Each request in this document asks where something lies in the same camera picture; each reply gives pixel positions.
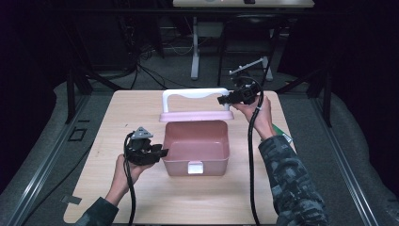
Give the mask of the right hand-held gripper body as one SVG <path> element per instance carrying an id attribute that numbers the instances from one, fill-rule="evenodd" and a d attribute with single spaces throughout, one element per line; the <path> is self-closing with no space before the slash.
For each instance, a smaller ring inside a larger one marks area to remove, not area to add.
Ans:
<path id="1" fill-rule="evenodd" d="M 238 95 L 240 97 L 240 101 L 242 101 L 245 105 L 251 105 L 254 103 L 257 94 L 263 91 L 262 86 L 253 77 L 246 73 L 246 69 L 261 63 L 262 61 L 263 60 L 260 58 L 244 66 L 239 66 L 236 70 L 229 71 L 231 80 L 237 87 L 237 90 L 232 91 L 231 93 Z"/>

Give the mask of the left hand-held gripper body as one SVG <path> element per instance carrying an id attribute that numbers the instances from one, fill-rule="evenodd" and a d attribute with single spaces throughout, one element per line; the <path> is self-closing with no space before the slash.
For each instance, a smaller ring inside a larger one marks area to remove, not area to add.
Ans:
<path id="1" fill-rule="evenodd" d="M 124 140 L 124 157 L 137 166 L 155 164 L 158 158 L 152 151 L 151 137 L 153 134 L 143 127 L 128 134 Z"/>

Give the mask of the pink plastic storage box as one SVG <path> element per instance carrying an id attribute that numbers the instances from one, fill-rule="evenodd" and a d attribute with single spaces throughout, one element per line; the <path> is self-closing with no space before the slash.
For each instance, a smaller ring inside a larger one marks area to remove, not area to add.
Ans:
<path id="1" fill-rule="evenodd" d="M 170 176 L 222 176 L 230 157 L 224 121 L 176 121 L 166 124 L 163 158 Z"/>

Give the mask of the pink lid with white handle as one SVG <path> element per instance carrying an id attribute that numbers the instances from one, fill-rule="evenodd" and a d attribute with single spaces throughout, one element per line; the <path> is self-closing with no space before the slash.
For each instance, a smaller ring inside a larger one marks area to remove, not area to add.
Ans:
<path id="1" fill-rule="evenodd" d="M 170 112 L 168 109 L 168 98 L 172 95 L 180 95 L 188 99 L 201 99 L 211 94 L 228 95 L 229 92 L 224 88 L 210 89 L 167 89 L 162 94 L 163 112 L 160 114 L 159 121 L 224 121 L 233 120 L 233 113 L 230 111 L 229 104 L 223 104 L 222 110 L 214 111 L 177 111 Z"/>

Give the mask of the white and green carton box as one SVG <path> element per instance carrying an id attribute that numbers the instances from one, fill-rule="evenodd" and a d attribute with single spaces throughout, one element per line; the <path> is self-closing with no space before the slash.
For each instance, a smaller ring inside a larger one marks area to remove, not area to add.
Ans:
<path id="1" fill-rule="evenodd" d="M 277 135 L 283 136 L 287 140 L 288 143 L 291 144 L 293 142 L 293 139 L 288 134 L 286 134 L 284 131 L 282 131 L 279 127 L 277 127 L 277 125 L 272 124 L 272 127 L 275 130 L 275 132 L 277 133 Z"/>

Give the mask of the person's left hand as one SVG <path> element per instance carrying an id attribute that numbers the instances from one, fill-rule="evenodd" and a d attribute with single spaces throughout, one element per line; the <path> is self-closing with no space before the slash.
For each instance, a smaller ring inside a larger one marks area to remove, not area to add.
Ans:
<path id="1" fill-rule="evenodd" d="M 126 161 L 124 156 L 120 154 L 117 158 L 114 178 L 111 186 L 111 189 L 119 197 L 123 197 L 128 192 L 129 189 L 128 179 L 125 171 L 126 170 L 125 163 Z M 152 165 L 138 166 L 130 162 L 128 162 L 128 164 L 130 167 L 130 173 L 133 183 L 135 183 L 138 180 L 140 174 L 144 170 L 152 167 Z"/>

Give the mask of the person's right hand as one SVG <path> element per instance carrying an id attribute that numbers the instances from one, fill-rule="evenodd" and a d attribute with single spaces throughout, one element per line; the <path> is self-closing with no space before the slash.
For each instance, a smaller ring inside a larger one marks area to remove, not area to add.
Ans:
<path id="1" fill-rule="evenodd" d="M 257 96 L 255 98 L 255 102 L 251 105 L 234 104 L 233 107 L 242 112 L 246 117 L 247 121 L 250 121 L 253 113 L 257 109 L 259 99 L 260 97 Z M 258 132 L 260 138 L 263 140 L 266 140 L 277 134 L 273 128 L 271 105 L 267 97 L 265 97 L 262 101 L 262 106 L 254 121 L 254 128 Z"/>

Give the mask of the white desk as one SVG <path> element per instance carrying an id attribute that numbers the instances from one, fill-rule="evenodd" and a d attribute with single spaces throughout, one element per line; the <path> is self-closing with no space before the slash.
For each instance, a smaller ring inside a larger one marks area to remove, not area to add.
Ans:
<path id="1" fill-rule="evenodd" d="M 221 8 L 221 9 L 250 9 L 250 8 L 313 8 L 313 0 L 172 0 L 173 7 L 179 9 Z M 193 19 L 193 60 L 191 79 L 199 77 L 199 33 L 197 17 Z"/>

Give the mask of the black chair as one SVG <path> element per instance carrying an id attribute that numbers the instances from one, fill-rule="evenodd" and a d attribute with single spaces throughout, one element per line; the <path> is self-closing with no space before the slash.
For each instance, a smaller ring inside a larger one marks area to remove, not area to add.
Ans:
<path id="1" fill-rule="evenodd" d="M 262 84 L 272 81 L 274 77 L 270 69 L 271 62 L 280 31 L 285 24 L 286 20 L 282 16 L 270 14 L 238 15 L 224 23 L 217 48 L 217 84 L 221 83 L 223 58 L 226 54 L 257 55 L 259 59 L 248 63 L 246 67 L 261 63 Z"/>

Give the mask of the black metal stand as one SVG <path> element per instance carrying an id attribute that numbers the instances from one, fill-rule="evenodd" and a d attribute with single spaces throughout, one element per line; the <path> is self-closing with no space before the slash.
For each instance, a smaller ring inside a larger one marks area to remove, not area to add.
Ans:
<path id="1" fill-rule="evenodd" d="M 309 87 L 306 91 L 309 98 L 318 98 L 320 94 L 323 95 L 322 103 L 322 118 L 328 127 L 331 126 L 330 109 L 331 109 L 331 85 L 332 76 L 328 68 L 317 69 L 303 77 L 299 77 L 288 85 L 276 90 L 276 93 L 282 94 L 292 90 L 302 83 L 309 82 Z"/>
<path id="2" fill-rule="evenodd" d="M 114 91 L 124 90 L 121 86 L 112 83 L 94 71 L 85 67 L 72 66 L 66 80 L 68 102 L 68 116 L 66 123 L 70 123 L 76 115 L 75 89 L 79 89 L 83 95 L 90 95 L 92 93 L 93 87 L 88 82 L 89 79 L 94 79 Z"/>

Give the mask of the grey tape strip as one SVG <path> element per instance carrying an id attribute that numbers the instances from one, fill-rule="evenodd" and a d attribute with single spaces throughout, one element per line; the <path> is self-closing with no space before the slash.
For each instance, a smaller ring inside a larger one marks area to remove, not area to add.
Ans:
<path id="1" fill-rule="evenodd" d="M 66 203 L 66 204 L 70 204 L 71 203 L 71 204 L 79 205 L 80 202 L 82 201 L 82 199 L 78 198 L 78 197 L 74 197 L 73 195 L 64 195 L 61 198 L 61 201 Z"/>

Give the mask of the aluminium floor rail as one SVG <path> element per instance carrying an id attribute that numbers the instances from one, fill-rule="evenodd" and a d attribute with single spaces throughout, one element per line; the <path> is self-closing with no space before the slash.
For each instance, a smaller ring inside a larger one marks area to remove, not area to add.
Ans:
<path id="1" fill-rule="evenodd" d="M 0 210 L 4 211 L 0 217 L 3 226 L 22 225 L 61 154 L 67 136 L 77 122 L 76 117 L 85 109 L 89 99 L 88 95 L 78 98 L 75 113 L 70 120 L 62 118 L 66 99 L 57 101 L 55 111 L 38 141 L 0 196 Z"/>
<path id="2" fill-rule="evenodd" d="M 340 173 L 350 193 L 353 203 L 358 210 L 363 225 L 380 226 L 354 172 L 352 171 L 352 168 L 349 165 L 349 162 L 347 161 L 339 140 L 337 139 L 333 129 L 329 127 L 324 120 L 322 105 L 315 98 L 310 98 L 310 102 L 313 110 L 316 113 L 317 119 L 320 121 L 322 128 L 327 135 L 329 143 L 332 147 L 334 158 L 336 159 Z"/>

